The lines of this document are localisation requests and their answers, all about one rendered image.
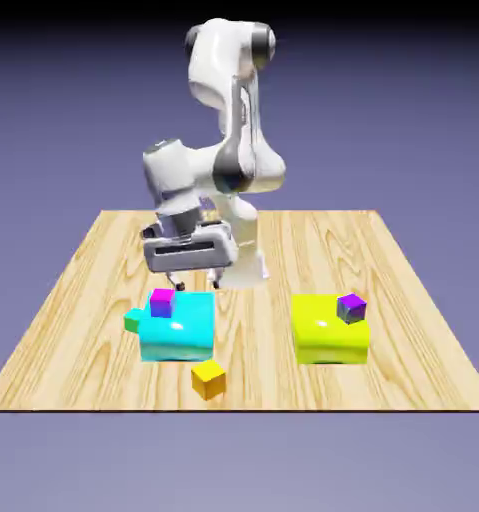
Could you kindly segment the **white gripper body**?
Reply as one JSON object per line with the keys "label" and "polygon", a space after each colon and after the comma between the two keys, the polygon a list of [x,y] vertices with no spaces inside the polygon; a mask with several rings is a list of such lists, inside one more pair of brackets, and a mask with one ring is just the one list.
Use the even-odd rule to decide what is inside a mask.
{"label": "white gripper body", "polygon": [[230,225],[223,220],[204,221],[187,236],[165,237],[159,223],[141,232],[146,264],[153,273],[225,268],[238,258]]}

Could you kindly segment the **small magenta cube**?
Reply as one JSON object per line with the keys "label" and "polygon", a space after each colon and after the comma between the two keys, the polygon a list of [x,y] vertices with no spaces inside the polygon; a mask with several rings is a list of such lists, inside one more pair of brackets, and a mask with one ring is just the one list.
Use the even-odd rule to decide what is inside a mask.
{"label": "small magenta cube", "polygon": [[149,299],[151,316],[159,318],[171,318],[174,311],[175,298],[176,293],[173,289],[154,289]]}

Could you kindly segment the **small green cube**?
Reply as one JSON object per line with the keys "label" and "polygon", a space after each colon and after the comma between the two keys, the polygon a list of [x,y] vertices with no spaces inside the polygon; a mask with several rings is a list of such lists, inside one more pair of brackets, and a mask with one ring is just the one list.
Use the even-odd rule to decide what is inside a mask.
{"label": "small green cube", "polygon": [[137,334],[141,320],[144,317],[144,310],[132,308],[124,315],[124,329]]}

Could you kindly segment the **small yellow cube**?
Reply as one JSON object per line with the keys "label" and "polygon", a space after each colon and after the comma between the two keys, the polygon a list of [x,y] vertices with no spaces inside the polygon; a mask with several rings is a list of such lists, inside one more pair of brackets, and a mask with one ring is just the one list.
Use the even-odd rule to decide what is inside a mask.
{"label": "small yellow cube", "polygon": [[191,383],[203,400],[211,400],[226,391],[226,372],[215,360],[207,360],[191,368]]}

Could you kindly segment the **small purple cube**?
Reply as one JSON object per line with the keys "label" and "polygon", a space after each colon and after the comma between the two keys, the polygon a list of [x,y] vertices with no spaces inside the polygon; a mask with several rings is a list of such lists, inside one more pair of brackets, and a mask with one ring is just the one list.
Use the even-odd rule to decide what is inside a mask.
{"label": "small purple cube", "polygon": [[367,302],[364,299],[355,293],[350,293],[337,298],[336,314],[346,324],[350,325],[365,319],[366,307]]}

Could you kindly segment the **large cyan box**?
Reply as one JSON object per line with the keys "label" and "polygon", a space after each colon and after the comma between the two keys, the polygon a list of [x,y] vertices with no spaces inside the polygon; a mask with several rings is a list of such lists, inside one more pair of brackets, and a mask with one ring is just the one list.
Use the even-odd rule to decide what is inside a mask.
{"label": "large cyan box", "polygon": [[214,353],[214,331],[213,293],[177,291],[170,318],[152,317],[147,299],[138,326],[141,360],[209,360]]}

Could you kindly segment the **large yellow-green box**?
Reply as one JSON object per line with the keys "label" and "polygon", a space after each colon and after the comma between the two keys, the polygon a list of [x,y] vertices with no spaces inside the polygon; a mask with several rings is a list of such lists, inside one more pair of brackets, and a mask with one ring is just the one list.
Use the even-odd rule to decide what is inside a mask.
{"label": "large yellow-green box", "polygon": [[346,324],[337,314],[335,294],[295,294],[291,328],[298,364],[365,364],[370,345],[366,319]]}

